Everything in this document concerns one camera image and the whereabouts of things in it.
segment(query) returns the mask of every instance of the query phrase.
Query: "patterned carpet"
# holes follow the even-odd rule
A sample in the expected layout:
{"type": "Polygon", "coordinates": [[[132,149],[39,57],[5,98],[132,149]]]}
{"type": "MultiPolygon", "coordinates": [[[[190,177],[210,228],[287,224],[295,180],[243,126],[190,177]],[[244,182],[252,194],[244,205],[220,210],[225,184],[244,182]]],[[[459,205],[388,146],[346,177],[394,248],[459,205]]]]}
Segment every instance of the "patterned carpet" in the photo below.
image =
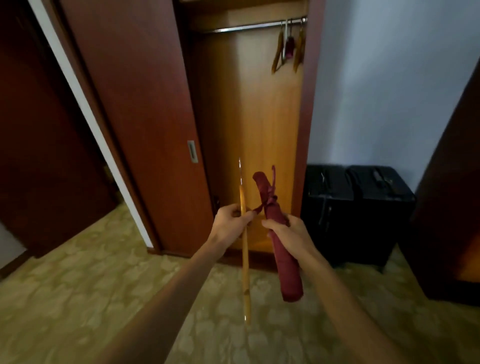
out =
{"type": "MultiPolygon", "coordinates": [[[[0,283],[0,363],[88,363],[178,271],[153,256],[125,205],[0,283]]],[[[480,310],[425,299],[396,249],[382,275],[337,270],[367,311],[417,363],[480,363],[480,310]]],[[[240,270],[216,265],[168,363],[348,363],[350,354],[305,283],[284,303],[274,274],[251,273],[252,327],[242,324],[240,270]]]]}

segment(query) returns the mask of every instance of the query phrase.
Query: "clothes rail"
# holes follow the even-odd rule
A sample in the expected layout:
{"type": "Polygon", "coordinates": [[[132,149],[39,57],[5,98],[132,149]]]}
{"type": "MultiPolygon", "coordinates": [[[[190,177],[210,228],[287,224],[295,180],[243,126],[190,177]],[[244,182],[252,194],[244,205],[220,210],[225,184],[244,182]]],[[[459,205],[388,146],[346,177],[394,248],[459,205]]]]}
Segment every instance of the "clothes rail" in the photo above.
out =
{"type": "Polygon", "coordinates": [[[300,18],[278,20],[276,22],[246,24],[246,25],[239,25],[239,26],[231,26],[229,28],[202,30],[202,31],[200,31],[200,33],[202,33],[202,34],[213,34],[213,33],[239,32],[239,31],[242,31],[242,30],[271,28],[271,27],[274,27],[274,26],[281,26],[285,23],[288,23],[288,25],[306,24],[307,23],[307,17],[302,16],[300,18]]]}

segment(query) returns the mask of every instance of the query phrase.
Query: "red cloth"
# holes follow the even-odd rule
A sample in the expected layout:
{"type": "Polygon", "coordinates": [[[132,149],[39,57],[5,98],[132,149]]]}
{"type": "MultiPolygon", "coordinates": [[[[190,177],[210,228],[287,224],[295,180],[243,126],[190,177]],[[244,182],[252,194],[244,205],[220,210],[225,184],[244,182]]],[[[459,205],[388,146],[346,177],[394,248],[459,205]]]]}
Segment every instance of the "red cloth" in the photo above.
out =
{"type": "MultiPolygon", "coordinates": [[[[253,179],[260,192],[262,204],[255,211],[260,213],[265,209],[266,218],[271,218],[280,224],[287,224],[287,219],[282,214],[280,205],[275,196],[275,166],[272,166],[273,179],[272,185],[263,172],[256,172],[253,179]]],[[[280,279],[280,290],[283,300],[286,302],[296,302],[303,296],[303,286],[300,278],[300,269],[297,260],[285,249],[282,242],[272,230],[273,251],[275,254],[276,267],[278,269],[278,278],[280,279]]]]}

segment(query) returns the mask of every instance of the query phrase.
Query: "left hand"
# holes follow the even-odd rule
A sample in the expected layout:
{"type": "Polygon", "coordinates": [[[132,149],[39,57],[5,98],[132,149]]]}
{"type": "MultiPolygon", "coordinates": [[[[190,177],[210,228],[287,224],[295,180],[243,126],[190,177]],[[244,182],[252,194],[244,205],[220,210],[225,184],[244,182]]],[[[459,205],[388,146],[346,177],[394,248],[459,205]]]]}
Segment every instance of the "left hand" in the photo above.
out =
{"type": "Polygon", "coordinates": [[[247,211],[245,215],[240,216],[238,204],[221,207],[216,213],[208,241],[217,245],[223,255],[256,215],[254,211],[247,211]]]}

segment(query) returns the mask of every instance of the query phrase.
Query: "black suitcase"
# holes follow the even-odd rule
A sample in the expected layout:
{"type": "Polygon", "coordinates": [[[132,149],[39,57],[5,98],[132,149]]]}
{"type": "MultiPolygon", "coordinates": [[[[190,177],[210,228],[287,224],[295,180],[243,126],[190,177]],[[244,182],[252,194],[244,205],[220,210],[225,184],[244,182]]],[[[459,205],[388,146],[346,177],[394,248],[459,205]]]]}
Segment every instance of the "black suitcase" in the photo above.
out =
{"type": "Polygon", "coordinates": [[[350,166],[355,194],[354,239],[347,260],[384,267],[406,233],[416,198],[391,167],[350,166]]]}
{"type": "Polygon", "coordinates": [[[333,266],[348,258],[354,193],[345,167],[308,165],[301,215],[315,247],[333,266]]]}

